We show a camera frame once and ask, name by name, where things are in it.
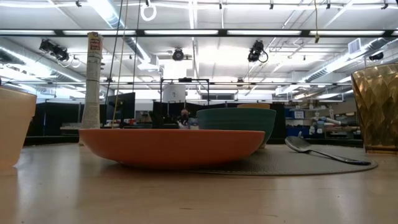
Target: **table surface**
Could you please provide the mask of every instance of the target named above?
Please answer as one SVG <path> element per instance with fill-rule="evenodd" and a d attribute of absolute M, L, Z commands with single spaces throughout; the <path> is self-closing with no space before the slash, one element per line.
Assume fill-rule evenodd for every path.
<path fill-rule="evenodd" d="M 0 223 L 397 223 L 398 157 L 352 174 L 253 177 L 128 169 L 77 144 L 0 170 Z"/>

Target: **ductwork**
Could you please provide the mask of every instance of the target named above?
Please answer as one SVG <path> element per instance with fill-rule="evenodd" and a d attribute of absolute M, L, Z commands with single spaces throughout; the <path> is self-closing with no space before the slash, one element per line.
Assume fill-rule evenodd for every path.
<path fill-rule="evenodd" d="M 112 29 L 117 29 L 119 24 L 119 30 L 127 29 L 126 23 L 119 17 L 119 13 L 116 10 L 112 0 L 88 0 L 89 4 L 95 9 L 95 11 L 106 21 L 106 23 Z M 155 55 L 146 52 L 133 37 L 123 38 L 125 43 L 131 48 L 131 50 L 137 55 L 138 59 L 143 64 L 151 64 L 153 67 L 144 66 L 140 67 L 143 69 L 159 69 L 158 58 Z"/>
<path fill-rule="evenodd" d="M 300 82 L 307 82 L 307 83 L 312 82 L 317 78 L 327 75 L 339 68 L 344 67 L 345 65 L 351 62 L 354 62 L 354 60 L 357 58 L 368 57 L 376 53 L 382 47 L 386 46 L 387 44 L 395 40 L 396 38 L 378 38 L 376 40 L 369 41 L 366 45 L 363 45 L 364 47 L 362 47 L 360 53 L 354 55 L 351 55 L 346 50 L 344 53 L 340 54 L 339 56 L 334 57 L 333 59 L 324 63 L 322 66 L 309 71 L 308 74 L 305 76 L 305 78 L 300 80 Z"/>
<path fill-rule="evenodd" d="M 80 75 L 69 68 L 64 68 L 50 59 L 21 47 L 6 38 L 0 38 L 0 52 L 2 55 L 5 55 L 8 60 L 11 60 L 11 64 L 22 64 L 29 67 L 35 67 L 37 72 L 34 73 L 38 77 L 42 75 L 39 74 L 39 72 L 47 72 L 51 74 L 51 76 L 57 77 L 50 78 L 53 82 L 83 82 L 86 79 L 85 76 Z M 101 86 L 101 90 L 106 91 L 106 87 Z"/>

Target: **ceiling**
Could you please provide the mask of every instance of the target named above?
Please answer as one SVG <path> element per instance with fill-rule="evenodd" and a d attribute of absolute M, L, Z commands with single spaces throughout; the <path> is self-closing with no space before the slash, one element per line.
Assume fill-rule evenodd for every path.
<path fill-rule="evenodd" d="M 398 27 L 398 5 L 395 0 L 386 1 L 389 7 L 381 9 L 384 1 L 374 0 L 331 0 L 331 8 L 326 9 L 328 1 L 318 0 L 318 28 L 319 29 L 396 29 Z M 0 29 L 109 29 L 107 23 L 90 6 L 87 1 L 80 1 L 82 7 L 75 6 L 75 1 L 59 0 L 18 0 L 0 2 Z M 120 10 L 121 1 L 114 0 L 116 9 Z M 274 0 L 274 8 L 270 10 L 270 1 L 242 1 L 222 0 L 168 0 L 151 3 L 156 6 L 157 14 L 151 21 L 144 21 L 139 16 L 140 1 L 129 1 L 127 7 L 126 27 L 129 29 L 315 29 L 316 13 L 311 0 Z M 145 10 L 145 15 L 151 15 L 151 9 Z M 122 6 L 122 18 L 125 18 L 126 6 Z M 5 37 L 8 40 L 42 55 L 39 45 L 42 37 Z M 68 49 L 71 58 L 75 56 L 81 62 L 73 70 L 83 76 L 86 73 L 87 38 L 51 37 L 53 42 Z M 345 54 L 348 43 L 355 38 L 322 38 L 315 44 L 314 38 L 258 38 L 258 37 L 138 37 L 137 42 L 146 51 L 157 55 L 161 65 L 172 63 L 170 52 L 175 48 L 182 48 L 187 55 L 193 55 L 193 43 L 196 47 L 196 61 L 198 77 L 209 78 L 214 82 L 236 82 L 244 78 L 246 82 L 298 82 L 299 78 L 308 75 L 318 67 L 327 64 L 334 58 Z M 111 73 L 112 54 L 115 45 L 114 37 L 103 40 L 104 70 L 103 79 Z M 262 40 L 269 54 L 269 61 L 265 64 L 249 63 L 247 60 L 249 49 L 256 40 Z M 370 65 L 396 62 L 398 49 L 396 44 L 382 49 L 384 59 L 365 62 L 357 58 L 353 63 L 338 67 L 333 73 L 314 80 L 314 82 L 338 82 L 351 72 Z M 123 80 L 132 81 L 135 74 L 138 80 L 150 82 L 159 81 L 159 72 L 140 70 L 134 63 L 134 52 L 124 45 L 122 66 L 122 41 L 117 39 L 112 74 L 125 77 Z M 54 63 L 56 60 L 50 55 L 44 55 Z M 192 60 L 187 64 L 187 75 L 194 74 Z M 137 85 L 137 89 L 156 89 L 158 85 Z M 120 89 L 131 89 L 129 85 L 122 85 Z M 278 86 L 258 86 L 258 90 L 275 90 Z M 319 91 L 325 88 L 311 87 L 300 91 Z"/>

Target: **orange bowl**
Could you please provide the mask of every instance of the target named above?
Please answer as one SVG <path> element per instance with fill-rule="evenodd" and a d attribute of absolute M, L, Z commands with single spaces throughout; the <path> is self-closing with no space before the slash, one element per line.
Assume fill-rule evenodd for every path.
<path fill-rule="evenodd" d="M 153 169 L 189 169 L 250 156 L 263 131 L 183 129 L 81 129 L 94 154 L 123 164 Z"/>

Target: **green bowl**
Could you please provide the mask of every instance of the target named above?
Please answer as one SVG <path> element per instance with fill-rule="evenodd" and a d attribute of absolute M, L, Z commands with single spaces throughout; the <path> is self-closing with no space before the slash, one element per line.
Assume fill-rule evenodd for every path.
<path fill-rule="evenodd" d="M 274 130 L 276 111 L 259 108 L 217 108 L 197 112 L 199 129 L 265 131 L 265 144 Z"/>

